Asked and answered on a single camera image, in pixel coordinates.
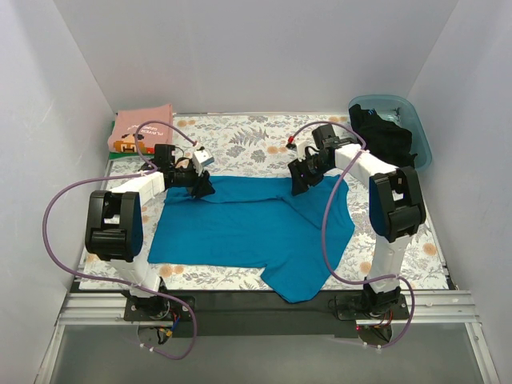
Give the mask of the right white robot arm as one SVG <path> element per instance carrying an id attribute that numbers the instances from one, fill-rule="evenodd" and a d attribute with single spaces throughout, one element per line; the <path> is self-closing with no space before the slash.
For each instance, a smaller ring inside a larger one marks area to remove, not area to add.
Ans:
<path id="1" fill-rule="evenodd" d="M 288 165 L 292 194 L 307 192 L 333 169 L 350 174 L 368 189 L 370 224 L 376 234 L 374 256 L 370 272 L 357 283 L 362 288 L 359 298 L 349 308 L 360 314 L 385 314 L 399 302 L 406 248 L 426 220 L 418 174 L 410 166 L 397 167 L 373 156 L 357 133 L 340 138 L 331 122 L 310 125 L 313 150 L 294 135 L 287 140 L 287 148 L 297 154 Z"/>

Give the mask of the blue t shirt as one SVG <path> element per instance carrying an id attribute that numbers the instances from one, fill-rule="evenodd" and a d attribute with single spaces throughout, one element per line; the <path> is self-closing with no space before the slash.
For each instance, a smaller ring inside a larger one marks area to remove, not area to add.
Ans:
<path id="1" fill-rule="evenodd" d="M 348 185 L 326 176 L 293 196 L 290 178 L 213 176 L 200 199 L 167 191 L 149 262 L 262 269 L 291 303 L 311 300 L 342 258 L 353 233 Z"/>

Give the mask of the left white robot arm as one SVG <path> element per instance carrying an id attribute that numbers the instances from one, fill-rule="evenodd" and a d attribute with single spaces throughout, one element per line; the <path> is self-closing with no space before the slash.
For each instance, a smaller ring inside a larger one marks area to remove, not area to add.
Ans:
<path id="1" fill-rule="evenodd" d="M 165 291 L 165 283 L 141 256 L 142 208 L 172 187 L 185 188 L 192 198 L 214 193 L 206 170 L 214 162 L 211 152 L 197 144 L 183 167 L 178 165 L 174 149 L 173 145 L 157 144 L 139 177 L 110 190 L 94 191 L 86 221 L 86 250 L 115 268 L 128 284 L 123 294 L 137 310 L 156 319 L 170 311 L 170 300 L 157 295 Z"/>

